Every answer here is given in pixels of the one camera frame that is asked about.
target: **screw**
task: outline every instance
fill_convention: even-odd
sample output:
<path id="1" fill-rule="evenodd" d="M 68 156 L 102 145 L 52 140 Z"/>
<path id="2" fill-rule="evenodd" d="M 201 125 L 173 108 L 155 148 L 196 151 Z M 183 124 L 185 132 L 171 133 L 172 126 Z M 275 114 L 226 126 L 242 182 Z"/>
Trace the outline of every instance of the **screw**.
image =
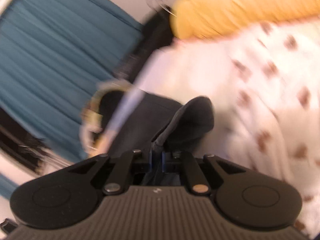
<path id="1" fill-rule="evenodd" d="M 180 150 L 175 150 L 175 151 L 172 153 L 172 157 L 173 157 L 174 159 L 179 159 L 181 153 L 182 153 L 182 151 L 180 151 Z"/>
<path id="2" fill-rule="evenodd" d="M 121 189 L 120 185 L 117 183 L 109 183 L 104 186 L 105 191 L 107 192 L 116 192 Z"/>
<path id="3" fill-rule="evenodd" d="M 196 184 L 192 187 L 192 190 L 197 193 L 206 193 L 209 190 L 209 187 L 204 184 Z"/>

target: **polka dot fabric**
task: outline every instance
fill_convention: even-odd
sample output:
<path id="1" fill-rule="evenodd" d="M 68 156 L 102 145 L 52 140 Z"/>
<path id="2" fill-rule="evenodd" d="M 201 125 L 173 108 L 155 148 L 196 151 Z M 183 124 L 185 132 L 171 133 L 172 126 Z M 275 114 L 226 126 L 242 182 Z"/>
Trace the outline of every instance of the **polka dot fabric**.
<path id="1" fill-rule="evenodd" d="M 320 232 L 320 46 L 263 22 L 231 48 L 230 160 L 292 184 L 303 199 L 295 227 Z"/>

